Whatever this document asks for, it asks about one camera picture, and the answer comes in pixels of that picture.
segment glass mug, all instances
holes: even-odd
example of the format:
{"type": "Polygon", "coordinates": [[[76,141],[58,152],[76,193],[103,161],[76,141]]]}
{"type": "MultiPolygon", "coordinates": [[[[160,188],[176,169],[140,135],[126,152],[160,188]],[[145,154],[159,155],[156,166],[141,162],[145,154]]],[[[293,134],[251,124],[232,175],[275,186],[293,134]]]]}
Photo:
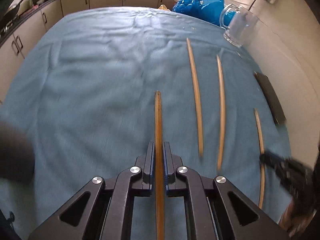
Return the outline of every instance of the glass mug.
{"type": "Polygon", "coordinates": [[[225,39],[239,48],[248,39],[258,20],[259,18],[246,8],[241,5],[230,3],[222,10],[219,22],[220,27],[226,30],[223,34],[225,39]],[[226,13],[232,9],[235,10],[236,13],[234,14],[229,26],[225,26],[224,17],[226,13]]]}

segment metal pivot cap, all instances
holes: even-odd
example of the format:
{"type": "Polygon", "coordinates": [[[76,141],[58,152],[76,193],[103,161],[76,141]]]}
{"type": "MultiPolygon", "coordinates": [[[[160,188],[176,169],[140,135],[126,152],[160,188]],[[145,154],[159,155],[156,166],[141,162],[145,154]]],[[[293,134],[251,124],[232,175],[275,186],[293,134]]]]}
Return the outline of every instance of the metal pivot cap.
{"type": "Polygon", "coordinates": [[[220,183],[220,184],[223,184],[223,183],[226,182],[226,178],[223,177],[223,176],[218,176],[218,177],[216,178],[216,181],[217,181],[218,183],[220,183]]]}
{"type": "Polygon", "coordinates": [[[132,173],[138,173],[140,171],[140,168],[137,166],[133,166],[130,168],[130,172],[132,173]]]}
{"type": "Polygon", "coordinates": [[[178,168],[178,171],[179,171],[180,173],[186,173],[186,172],[188,171],[188,168],[185,167],[185,166],[181,166],[181,167],[178,168]]]}
{"type": "Polygon", "coordinates": [[[93,184],[100,184],[102,182],[102,178],[101,177],[94,177],[92,179],[93,184]]]}

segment bamboo skewer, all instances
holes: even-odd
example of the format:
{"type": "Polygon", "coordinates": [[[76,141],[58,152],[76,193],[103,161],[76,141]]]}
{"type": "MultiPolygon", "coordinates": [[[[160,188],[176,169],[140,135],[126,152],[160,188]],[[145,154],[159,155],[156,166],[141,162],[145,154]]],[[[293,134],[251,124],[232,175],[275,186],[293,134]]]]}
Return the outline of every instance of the bamboo skewer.
{"type": "Polygon", "coordinates": [[[161,93],[155,94],[155,150],[156,150],[156,232],[157,240],[164,240],[164,166],[162,152],[161,93]]]}
{"type": "Polygon", "coordinates": [[[220,137],[219,137],[219,151],[218,151],[218,162],[217,171],[221,171],[223,148],[224,148],[224,136],[226,132],[226,99],[224,93],[224,81],[223,72],[220,57],[217,55],[218,64],[218,77],[219,77],[219,92],[220,92],[220,137]]]}
{"type": "MultiPolygon", "coordinates": [[[[263,154],[264,153],[263,136],[262,136],[261,122],[260,122],[260,118],[259,118],[259,114],[258,114],[257,109],[254,109],[254,116],[256,118],[256,124],[257,124],[257,129],[258,129],[260,154],[263,154]]],[[[263,198],[264,198],[265,179],[266,179],[264,164],[261,164],[260,168],[261,168],[261,174],[260,174],[259,208],[262,209],[263,198]]]]}
{"type": "Polygon", "coordinates": [[[199,155],[202,156],[203,155],[203,129],[202,129],[200,91],[199,91],[198,77],[196,72],[195,59],[193,57],[189,38],[187,38],[187,48],[188,48],[188,54],[189,54],[189,60],[190,60],[193,92],[195,95],[195,104],[196,104],[196,118],[197,118],[197,127],[198,127],[198,148],[199,148],[199,155]]]}

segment blue plastic bag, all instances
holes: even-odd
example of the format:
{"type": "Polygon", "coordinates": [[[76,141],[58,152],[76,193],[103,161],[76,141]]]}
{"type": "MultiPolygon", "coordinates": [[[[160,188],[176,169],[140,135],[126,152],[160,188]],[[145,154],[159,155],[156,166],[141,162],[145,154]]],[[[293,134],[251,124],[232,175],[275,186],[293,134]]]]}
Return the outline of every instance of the blue plastic bag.
{"type": "MultiPolygon", "coordinates": [[[[224,0],[179,0],[173,12],[182,13],[220,26],[219,18],[224,8],[224,0]]],[[[224,17],[226,26],[231,22],[235,12],[227,12],[224,17]]]]}

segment blue cloth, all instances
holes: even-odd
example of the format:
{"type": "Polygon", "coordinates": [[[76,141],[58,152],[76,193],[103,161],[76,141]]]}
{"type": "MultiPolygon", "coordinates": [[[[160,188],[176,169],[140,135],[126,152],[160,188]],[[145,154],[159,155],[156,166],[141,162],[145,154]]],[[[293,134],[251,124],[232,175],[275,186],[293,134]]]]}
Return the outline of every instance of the blue cloth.
{"type": "MultiPolygon", "coordinates": [[[[32,140],[35,177],[29,185],[1,180],[0,208],[13,211],[28,234],[95,176],[132,166],[154,139],[154,93],[163,103],[163,139],[201,175],[217,175],[220,124],[216,55],[222,60],[227,124],[221,174],[255,203],[259,199],[259,111],[265,147],[290,155],[285,127],[276,128],[243,48],[221,28],[150,8],[100,8],[70,14],[53,26],[12,81],[2,119],[32,140]],[[199,80],[204,156],[198,156],[195,101],[186,38],[199,80]]],[[[266,172],[263,210],[278,219],[289,203],[273,171],[266,172]]],[[[165,199],[166,239],[187,239],[181,198],[165,199]]],[[[132,239],[155,239],[154,198],[136,198],[132,239]]]]}

